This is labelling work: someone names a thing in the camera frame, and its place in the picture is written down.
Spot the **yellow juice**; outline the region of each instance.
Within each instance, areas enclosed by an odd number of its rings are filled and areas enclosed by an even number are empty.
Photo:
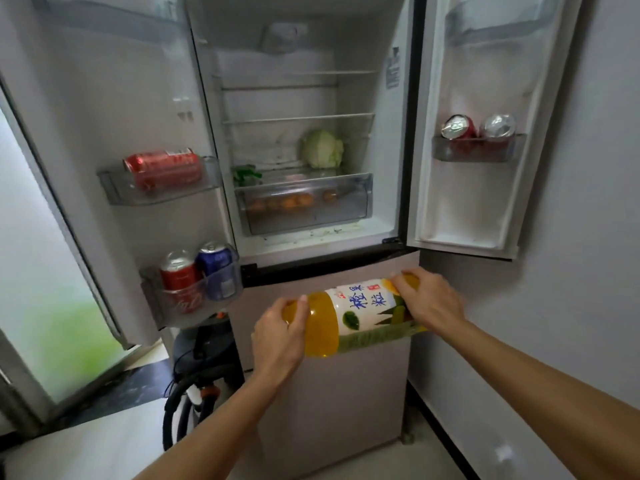
[[[404,279],[417,289],[412,274]],[[338,352],[408,337],[424,329],[408,313],[400,293],[387,279],[340,286],[308,295],[310,313],[305,336],[305,355],[327,357]],[[285,307],[282,316],[293,322],[297,302]]]

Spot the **person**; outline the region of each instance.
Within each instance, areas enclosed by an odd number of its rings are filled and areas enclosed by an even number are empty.
[[[640,411],[520,352],[465,319],[460,295],[437,274],[391,278],[414,319],[453,347],[528,423],[579,480],[640,478]],[[278,298],[252,334],[255,369],[245,384],[135,480],[223,480],[248,436],[304,356],[308,299],[289,327]]]

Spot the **hand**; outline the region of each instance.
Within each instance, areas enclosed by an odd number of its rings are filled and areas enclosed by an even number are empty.
[[[418,290],[409,286],[402,274],[391,277],[416,322],[443,335],[452,326],[464,322],[463,301],[457,291],[439,274],[416,267],[403,271],[420,279]]]
[[[298,299],[296,316],[291,325],[282,319],[286,305],[286,299],[278,298],[258,320],[251,334],[254,375],[267,378],[277,387],[291,377],[305,356],[308,297],[302,295]]]

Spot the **person's left arm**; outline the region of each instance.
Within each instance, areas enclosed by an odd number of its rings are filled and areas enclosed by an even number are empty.
[[[300,297],[289,327],[282,319],[287,302],[279,298],[255,325],[253,375],[192,433],[145,468],[134,480],[223,480],[243,450],[249,433],[298,368],[305,353],[309,313]]]

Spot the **cabbage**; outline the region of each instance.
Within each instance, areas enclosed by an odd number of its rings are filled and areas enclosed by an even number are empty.
[[[338,168],[342,163],[342,140],[326,130],[313,130],[302,139],[302,160],[313,168]]]

